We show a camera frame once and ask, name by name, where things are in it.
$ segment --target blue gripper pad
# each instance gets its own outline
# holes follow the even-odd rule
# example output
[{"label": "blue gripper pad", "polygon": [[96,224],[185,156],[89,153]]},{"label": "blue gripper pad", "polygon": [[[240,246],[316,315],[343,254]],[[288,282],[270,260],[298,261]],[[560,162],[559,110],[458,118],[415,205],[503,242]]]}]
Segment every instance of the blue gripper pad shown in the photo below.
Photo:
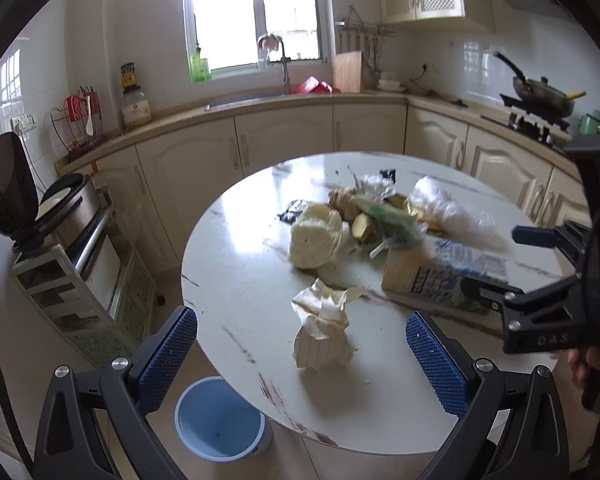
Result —
[{"label": "blue gripper pad", "polygon": [[138,379],[136,407],[140,415],[160,408],[197,334],[196,313],[187,308]]},{"label": "blue gripper pad", "polygon": [[417,312],[407,320],[406,335],[444,410],[462,418],[470,404],[464,375]]}]

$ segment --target window sill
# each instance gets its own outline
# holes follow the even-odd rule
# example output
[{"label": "window sill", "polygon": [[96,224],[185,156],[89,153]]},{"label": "window sill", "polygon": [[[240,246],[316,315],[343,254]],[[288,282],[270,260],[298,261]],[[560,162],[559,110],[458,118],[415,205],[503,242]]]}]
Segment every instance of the window sill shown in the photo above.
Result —
[{"label": "window sill", "polygon": [[[327,61],[324,59],[301,59],[289,62],[288,66],[289,70],[291,70],[294,66],[311,67],[324,65],[326,63]],[[282,64],[280,62],[276,62],[274,65],[269,65],[264,68],[258,68],[257,64],[216,68],[211,71],[211,81],[240,75],[270,73],[274,70],[279,70],[280,67],[282,67]]]}]

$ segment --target countertop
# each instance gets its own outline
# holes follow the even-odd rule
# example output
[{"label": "countertop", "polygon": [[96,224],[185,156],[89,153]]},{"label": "countertop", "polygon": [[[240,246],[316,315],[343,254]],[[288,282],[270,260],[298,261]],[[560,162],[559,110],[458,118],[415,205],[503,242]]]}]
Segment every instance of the countertop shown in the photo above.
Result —
[{"label": "countertop", "polygon": [[153,137],[166,134],[196,124],[209,121],[220,120],[228,117],[234,117],[254,112],[267,110],[279,110],[287,107],[313,106],[313,105],[332,105],[332,104],[407,104],[410,107],[422,108],[444,116],[454,118],[458,121],[468,123],[471,126],[486,130],[509,142],[526,149],[529,152],[543,158],[548,163],[553,164],[560,170],[563,170],[569,176],[580,180],[580,174],[572,162],[562,156],[560,153],[543,146],[534,140],[524,137],[509,130],[504,126],[492,123],[481,118],[485,114],[497,119],[506,120],[508,112],[504,108],[488,107],[475,103],[469,103],[468,108],[460,107],[441,98],[430,98],[416,96],[412,94],[396,94],[389,92],[373,91],[363,94],[308,94],[297,96],[281,96],[269,98],[256,102],[236,103],[221,108],[206,110],[205,106],[199,106],[173,113],[158,118],[151,123],[140,126],[129,133],[123,133],[120,136],[113,137],[92,152],[67,163],[64,159],[56,162],[56,171],[60,175],[71,173],[90,162],[109,155],[110,153],[122,150],[127,146],[152,139]]},{"label": "countertop", "polygon": [[[404,327],[414,309],[429,310],[472,358],[489,358],[501,370],[529,373],[537,364],[554,368],[555,361],[545,352],[504,354],[502,319],[496,312],[476,314],[388,295],[381,288],[384,254],[369,260],[361,251],[343,248],[318,269],[294,269],[287,259],[290,226],[276,214],[298,198],[326,202],[331,189],[351,184],[347,168],[356,174],[396,168],[396,191],[403,194],[422,176],[433,176],[458,202],[493,217],[502,238],[496,254],[506,260],[512,286],[535,290],[560,279],[552,251],[516,244],[510,237],[515,225],[529,226],[531,220],[483,182],[410,156],[327,153],[252,174],[218,198],[189,237],[182,297],[198,317],[198,342],[218,373],[279,424],[355,451],[436,451],[458,420],[443,411],[406,343]],[[458,241],[476,244],[475,238]],[[346,305],[346,336],[356,351],[344,367],[299,369],[293,358],[301,324],[291,299],[316,278],[338,290],[364,289],[362,297]],[[496,426],[505,419],[501,412]]]}]

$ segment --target wooden cutting board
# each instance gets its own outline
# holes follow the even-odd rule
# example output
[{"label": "wooden cutting board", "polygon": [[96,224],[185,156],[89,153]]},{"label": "wooden cutting board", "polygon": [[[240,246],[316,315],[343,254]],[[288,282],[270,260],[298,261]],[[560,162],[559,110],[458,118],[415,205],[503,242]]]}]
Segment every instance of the wooden cutting board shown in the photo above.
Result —
[{"label": "wooden cutting board", "polygon": [[333,85],[343,93],[363,91],[362,52],[337,54],[333,63]]}]

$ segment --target white marble tabletop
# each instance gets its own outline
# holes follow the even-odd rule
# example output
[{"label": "white marble tabletop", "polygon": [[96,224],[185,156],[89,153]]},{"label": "white marble tabletop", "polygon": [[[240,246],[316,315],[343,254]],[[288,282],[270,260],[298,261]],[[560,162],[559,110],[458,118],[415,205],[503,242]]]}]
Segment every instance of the white marble tabletop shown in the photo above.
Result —
[{"label": "white marble tabletop", "polygon": [[[317,271],[287,261],[290,226],[276,217],[296,199],[326,202],[330,189],[352,185],[356,174],[397,170],[396,189],[407,195],[422,176],[441,180],[461,203],[483,208],[506,240],[509,283],[531,290],[560,277],[550,250],[519,246],[511,229],[531,225],[525,215],[486,184],[433,162],[401,155],[330,153],[298,158],[239,182],[225,192],[193,230],[182,264],[184,302],[198,316],[198,341],[229,384],[261,412],[309,438],[344,449],[379,454],[436,451],[456,424],[445,413],[406,343],[404,328],[418,302],[390,300],[380,287],[385,256],[342,254]],[[299,320],[291,299],[320,276],[334,288],[359,285],[362,298],[347,304],[354,348],[346,367],[298,369],[293,341]],[[437,310],[441,329],[473,358],[501,369],[554,368],[548,354],[505,355],[497,327],[472,316]]]}]

